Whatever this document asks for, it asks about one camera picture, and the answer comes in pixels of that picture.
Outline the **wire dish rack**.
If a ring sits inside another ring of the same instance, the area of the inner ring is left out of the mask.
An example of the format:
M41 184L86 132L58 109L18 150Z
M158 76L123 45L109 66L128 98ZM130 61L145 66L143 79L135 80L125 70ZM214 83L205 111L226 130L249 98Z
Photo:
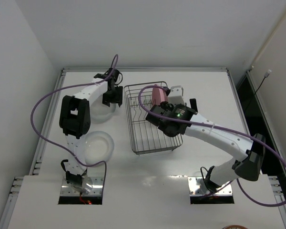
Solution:
M183 144L181 135L168 137L146 121L147 112L138 102L140 90L149 85L167 86L164 81L130 84L124 87L124 101L132 151L140 156L162 151L173 151Z

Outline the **pink plastic plate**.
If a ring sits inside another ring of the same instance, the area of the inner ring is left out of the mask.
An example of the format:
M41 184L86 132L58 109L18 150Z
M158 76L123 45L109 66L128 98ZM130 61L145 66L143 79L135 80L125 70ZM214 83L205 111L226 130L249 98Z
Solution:
M164 90L154 87L152 90L152 105L160 105L161 102L168 102L167 94Z

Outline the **blue rimmed white plate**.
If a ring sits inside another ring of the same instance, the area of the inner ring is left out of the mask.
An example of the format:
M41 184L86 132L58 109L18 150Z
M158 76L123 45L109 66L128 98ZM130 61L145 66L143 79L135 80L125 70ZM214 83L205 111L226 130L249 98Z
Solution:
M164 101L168 102L168 95L170 92L171 90L168 87L163 87Z

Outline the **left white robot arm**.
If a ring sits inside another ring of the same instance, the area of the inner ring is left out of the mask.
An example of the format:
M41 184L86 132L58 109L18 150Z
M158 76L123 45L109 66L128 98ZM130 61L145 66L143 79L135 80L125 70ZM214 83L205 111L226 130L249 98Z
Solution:
M62 99L59 126L66 136L71 157L61 163L66 182L77 190L86 188L87 168L106 163L114 149L112 138L91 132L92 123L108 121L123 103L123 74L114 68L94 76L92 84Z

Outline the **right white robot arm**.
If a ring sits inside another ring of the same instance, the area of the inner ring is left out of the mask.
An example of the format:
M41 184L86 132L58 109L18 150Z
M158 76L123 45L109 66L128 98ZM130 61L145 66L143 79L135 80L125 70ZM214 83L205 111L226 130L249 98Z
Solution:
M152 107L146 121L168 137L194 137L232 156L231 160L208 169L202 181L209 192L216 192L225 183L238 178L257 181L265 156L263 146L248 137L221 130L199 114L196 99L190 99L190 106L187 106L183 93L181 86L161 88L154 85Z

